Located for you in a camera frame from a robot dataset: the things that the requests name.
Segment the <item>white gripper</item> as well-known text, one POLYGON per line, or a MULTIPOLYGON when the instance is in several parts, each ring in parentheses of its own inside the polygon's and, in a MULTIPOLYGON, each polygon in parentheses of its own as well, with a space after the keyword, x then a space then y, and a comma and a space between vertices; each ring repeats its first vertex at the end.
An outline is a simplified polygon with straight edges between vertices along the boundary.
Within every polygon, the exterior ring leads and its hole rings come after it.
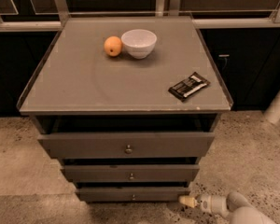
POLYGON ((194 197, 182 195, 178 197, 178 201, 190 208, 199 208, 208 214, 220 215, 228 218, 230 211, 227 206, 227 198, 218 195, 201 194, 195 199, 194 197))

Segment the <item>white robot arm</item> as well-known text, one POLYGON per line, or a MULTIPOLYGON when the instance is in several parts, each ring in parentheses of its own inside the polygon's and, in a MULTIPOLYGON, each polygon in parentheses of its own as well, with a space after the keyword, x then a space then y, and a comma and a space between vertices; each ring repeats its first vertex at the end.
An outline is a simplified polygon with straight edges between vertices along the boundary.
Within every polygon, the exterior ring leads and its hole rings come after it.
POLYGON ((178 201, 190 208, 198 207, 204 213, 220 215, 228 220, 229 224, 276 224, 254 207, 244 195, 236 191, 230 192, 227 196, 182 195, 178 197, 178 201))

